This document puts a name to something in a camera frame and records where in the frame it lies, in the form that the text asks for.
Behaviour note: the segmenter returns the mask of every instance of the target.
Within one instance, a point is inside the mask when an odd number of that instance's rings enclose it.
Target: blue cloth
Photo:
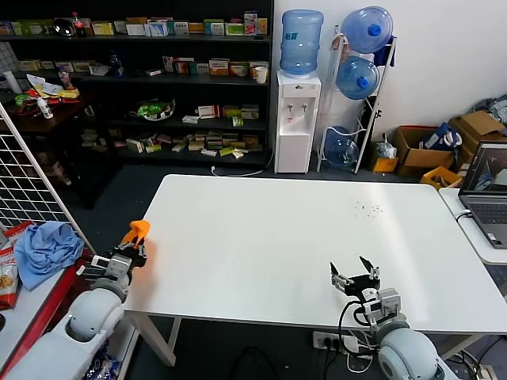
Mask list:
[[[83,246],[83,240],[66,223],[28,227],[14,245],[21,282],[29,291],[35,289],[61,268],[71,266]]]

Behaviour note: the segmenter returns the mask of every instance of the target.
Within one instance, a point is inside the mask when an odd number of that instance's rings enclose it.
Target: black shelving unit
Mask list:
[[[114,50],[120,57],[126,75],[96,77],[88,73],[71,73],[71,80],[82,95],[93,102],[98,123],[110,128],[120,128],[125,134],[159,131],[167,135],[191,133],[199,129],[236,131],[240,135],[256,134],[264,149],[269,138],[269,94],[271,83],[260,85],[251,78],[234,76],[208,76],[195,74],[164,73],[154,77],[143,74],[145,70],[163,69],[162,57],[193,57],[196,62],[209,59],[229,58],[236,61],[269,61],[272,58],[274,0],[245,0],[244,2],[160,2],[145,0],[142,3],[117,6],[113,2],[89,2],[70,4],[56,0],[51,4],[34,3],[30,7],[22,3],[13,4],[3,12],[3,19],[54,18],[74,11],[81,17],[92,20],[123,20],[132,16],[174,17],[175,20],[202,21],[205,18],[242,17],[247,10],[256,10],[259,17],[268,18],[267,36],[190,36],[145,37],[116,34],[115,36],[90,36],[86,38],[62,37],[57,35],[0,36],[8,41],[18,59],[42,59],[52,61],[82,61],[93,59],[109,63],[109,53]],[[34,74],[48,81],[58,82],[55,70],[33,72],[17,71],[16,78]],[[168,120],[148,122],[128,117],[140,101],[159,98],[176,101],[176,112]],[[259,105],[258,120],[243,120],[242,127],[233,127],[231,119],[200,120],[198,124],[184,124],[184,115],[193,115],[199,105]],[[137,154],[130,150],[117,150],[124,163],[182,164],[182,165],[248,165],[263,166],[269,160],[270,152],[250,152],[244,157],[232,155],[215,158],[199,152],[175,153],[168,146],[151,154]]]

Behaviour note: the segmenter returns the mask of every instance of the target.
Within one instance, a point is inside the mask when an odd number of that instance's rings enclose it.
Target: snack bag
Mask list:
[[[0,310],[14,306],[17,298],[17,264],[13,247],[0,250]]]
[[[16,303],[17,262],[13,247],[19,236],[31,224],[31,222],[23,222],[4,233],[9,238],[9,243],[7,243],[7,248],[0,249],[0,310],[14,307]]]

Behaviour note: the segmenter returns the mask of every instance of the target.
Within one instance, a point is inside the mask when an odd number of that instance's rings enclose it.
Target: metal rack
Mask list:
[[[336,76],[338,73],[338,68],[340,66],[341,56],[344,51],[347,51],[346,49],[349,49],[349,44],[347,43],[347,40],[345,36],[338,31],[338,26],[335,26],[335,37],[333,38],[333,42],[331,44],[331,53],[330,53],[330,62],[327,70],[326,80],[323,83],[323,95],[322,95],[322,103],[319,106],[318,109],[318,118],[317,118],[317,126],[318,127],[324,127],[323,133],[322,133],[322,140],[320,143],[320,146],[318,146],[317,149],[317,155],[318,155],[318,164],[317,164],[317,173],[320,172],[322,161],[327,161],[326,157],[324,155],[324,146],[326,143],[326,136],[328,130],[333,130],[339,135],[348,135],[348,136],[355,136],[355,140],[357,140],[357,136],[361,132],[365,132],[365,136],[363,139],[363,142],[361,144],[359,157],[357,159],[356,166],[353,169],[353,172],[356,174],[359,170],[359,166],[361,163],[361,159],[364,155],[364,150],[366,149],[366,146],[368,144],[368,136],[371,134],[373,124],[375,122],[375,119],[377,117],[380,117],[380,113],[382,110],[379,109],[380,100],[381,100],[381,93],[383,89],[383,85],[385,83],[385,79],[387,77],[387,73],[389,71],[389,68],[391,67],[391,60],[393,59],[393,56],[395,54],[395,48],[396,48],[396,40],[397,37],[393,36],[393,40],[390,44],[386,45],[389,47],[389,53],[387,55],[387,63],[384,67],[383,73],[381,74],[381,78],[379,81],[379,85],[376,89],[376,96],[375,100],[371,100],[370,97],[367,97],[364,99],[364,103],[366,104],[366,107],[370,109],[372,112],[368,124],[366,127],[361,122],[361,115],[359,115],[356,118],[357,121],[357,129],[356,131],[352,131],[349,134],[343,134],[339,131],[337,131],[334,127],[330,125],[330,110],[333,106],[333,97],[334,93],[336,91],[339,91],[339,89],[336,87]]]

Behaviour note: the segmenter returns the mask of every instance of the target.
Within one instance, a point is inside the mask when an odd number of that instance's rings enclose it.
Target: cup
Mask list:
[[[268,76],[268,68],[257,66],[255,68],[255,75],[256,75],[255,80],[257,81],[257,83],[260,85],[264,85],[266,83],[266,78]]]

